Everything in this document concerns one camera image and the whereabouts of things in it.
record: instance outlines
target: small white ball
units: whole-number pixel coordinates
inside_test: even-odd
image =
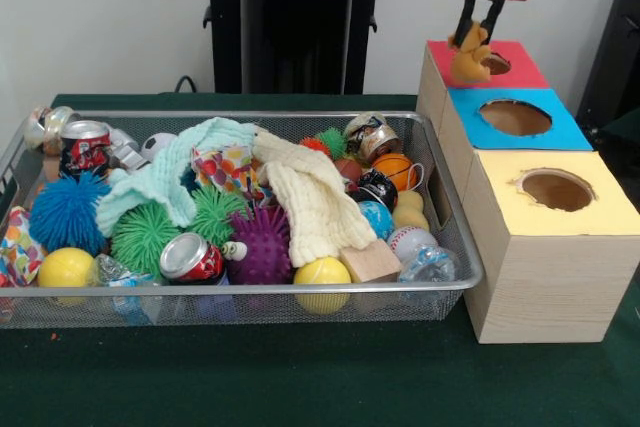
[[[396,230],[387,244],[391,248],[391,251],[400,259],[400,262],[406,262],[411,260],[415,255],[415,250],[419,246],[427,245],[430,247],[437,247],[438,241],[433,235],[424,229],[419,227],[403,227]]]
[[[149,162],[153,162],[155,156],[164,149],[167,145],[173,142],[177,136],[173,134],[167,134],[166,132],[160,132],[158,134],[153,134],[142,144],[142,148],[140,149],[140,155],[144,157]]]

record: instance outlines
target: light blue washcloth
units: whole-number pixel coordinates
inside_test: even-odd
[[[111,192],[100,200],[96,210],[100,232],[111,237],[113,227],[125,212],[151,201],[164,205],[176,226],[189,226],[196,206],[180,184],[180,177],[191,161],[191,149],[207,152],[231,145],[251,148],[255,131],[253,124],[215,117],[183,131],[141,170],[133,174],[114,170],[109,176]]]

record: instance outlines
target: green table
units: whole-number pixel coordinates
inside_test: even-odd
[[[415,105],[258,99],[261,109]],[[157,102],[255,109],[212,95],[56,99]],[[478,345],[463,302],[435,323],[0,331],[0,425],[640,425],[639,311],[634,283],[606,340],[586,345]]]

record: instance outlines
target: stacked boxes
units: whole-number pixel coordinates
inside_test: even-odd
[[[465,294],[481,343],[603,339],[640,261],[640,215],[516,42],[511,71],[456,85],[429,42],[418,112],[431,119],[486,276]]]

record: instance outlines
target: metal basket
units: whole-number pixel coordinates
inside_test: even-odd
[[[139,142],[157,132],[179,133],[210,112],[84,111],[85,118],[108,122]],[[357,115],[325,112],[216,112],[253,122],[298,142],[328,127],[344,128]],[[482,278],[483,267],[431,123],[407,112],[384,112],[404,143],[405,153],[425,167],[419,192],[425,215],[440,245],[461,263],[459,278],[442,283],[349,285],[166,286],[0,289],[0,328],[121,327],[127,325],[267,324],[442,320],[462,292]],[[42,156],[25,149],[22,129],[0,160],[0,233],[14,205],[29,204],[43,181]],[[332,306],[329,315],[313,314],[302,303]]]

